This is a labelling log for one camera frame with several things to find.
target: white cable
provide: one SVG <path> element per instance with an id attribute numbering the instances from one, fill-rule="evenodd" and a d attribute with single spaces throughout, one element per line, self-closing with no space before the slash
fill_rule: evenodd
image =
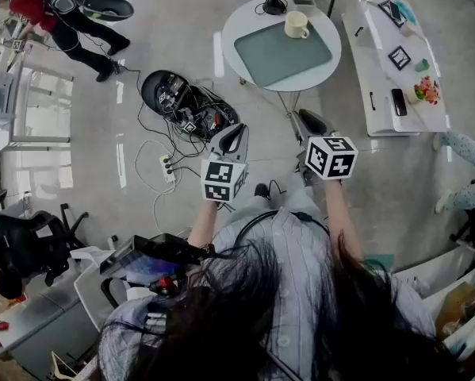
<path id="1" fill-rule="evenodd" d="M 163 147 L 163 149 L 165 150 L 165 152 L 171 157 L 172 160 L 176 160 L 175 159 L 175 156 L 172 156 L 172 153 L 170 151 L 167 150 L 167 147 L 165 147 L 163 145 L 163 143 L 160 143 L 158 140 L 146 140 L 142 143 L 142 145 L 140 146 L 138 152 L 136 153 L 136 157 L 135 157 L 135 173 L 136 175 L 139 177 L 139 179 L 142 181 L 142 183 L 148 187 L 149 189 L 151 189 L 153 192 L 155 192 L 157 195 L 155 197 L 155 200 L 153 201 L 152 203 L 152 218 L 154 220 L 154 223 L 155 223 L 155 226 L 156 228 L 158 229 L 158 231 L 163 234 L 163 231 L 161 230 L 161 228 L 158 226 L 158 222 L 156 221 L 156 212 L 155 212 L 155 206 L 156 206 L 156 202 L 158 201 L 158 199 L 164 195 L 164 194 L 171 194 L 172 192 L 175 191 L 175 187 L 178 185 L 178 183 L 181 182 L 181 178 L 182 178 L 182 169 L 180 170 L 179 172 L 179 178 L 176 179 L 174 181 L 174 185 L 172 185 L 171 187 L 167 188 L 166 190 L 164 191 L 160 191 L 160 190 L 157 190 L 155 189 L 154 187 L 152 187 L 151 185 L 149 185 L 147 182 L 145 182 L 145 180 L 142 178 L 142 176 L 140 176 L 140 173 L 139 173 L 139 170 L 138 168 L 136 167 L 136 161 L 139 159 L 139 155 L 140 155 L 140 152 L 142 151 L 142 148 L 144 147 L 145 144 L 149 143 L 149 142 L 153 142 L 153 143 L 157 143 L 159 145 L 161 145 Z"/>

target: white mug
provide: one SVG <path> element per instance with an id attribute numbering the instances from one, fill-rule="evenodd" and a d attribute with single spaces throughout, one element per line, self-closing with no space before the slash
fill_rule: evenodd
<path id="1" fill-rule="evenodd" d="M 286 14 L 285 34 L 290 38 L 308 38 L 308 18 L 300 11 L 290 11 Z"/>

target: black phone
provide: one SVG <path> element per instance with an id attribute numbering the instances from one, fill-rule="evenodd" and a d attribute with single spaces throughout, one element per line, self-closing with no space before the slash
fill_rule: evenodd
<path id="1" fill-rule="evenodd" d="M 397 4 L 390 2 L 389 7 L 390 15 L 393 17 L 393 19 L 396 21 L 401 21 L 401 12 L 399 11 L 399 7 L 397 6 Z"/>
<path id="2" fill-rule="evenodd" d="M 404 101 L 403 91 L 401 89 L 392 89 L 394 108 L 398 116 L 406 116 L 406 102 Z"/>

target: person in red jacket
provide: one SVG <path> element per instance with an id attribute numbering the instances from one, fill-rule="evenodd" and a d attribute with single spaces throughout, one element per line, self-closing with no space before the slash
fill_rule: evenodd
<path id="1" fill-rule="evenodd" d="M 61 51 L 98 72 L 96 78 L 98 82 L 104 82 L 113 74 L 113 63 L 106 56 L 85 49 L 80 43 L 78 31 L 107 42 L 110 45 L 107 52 L 109 56 L 115 55 L 130 44 L 128 38 L 113 29 L 91 21 L 78 7 L 68 13 L 59 13 L 43 0 L 0 0 L 0 7 L 10 9 L 29 19 L 29 24 L 18 37 L 19 40 L 25 38 L 35 25 L 39 25 L 52 35 Z"/>

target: black pants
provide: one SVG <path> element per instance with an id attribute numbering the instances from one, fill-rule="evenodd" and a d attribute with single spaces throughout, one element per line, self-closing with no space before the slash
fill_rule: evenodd
<path id="1" fill-rule="evenodd" d="M 75 30 L 100 38 L 113 47 L 123 45 L 126 38 L 103 24 L 91 21 L 79 9 L 59 15 L 56 26 L 50 32 L 59 49 L 63 50 L 71 59 L 92 67 L 98 73 L 112 69 L 112 62 L 109 58 L 82 47 L 79 35 Z"/>

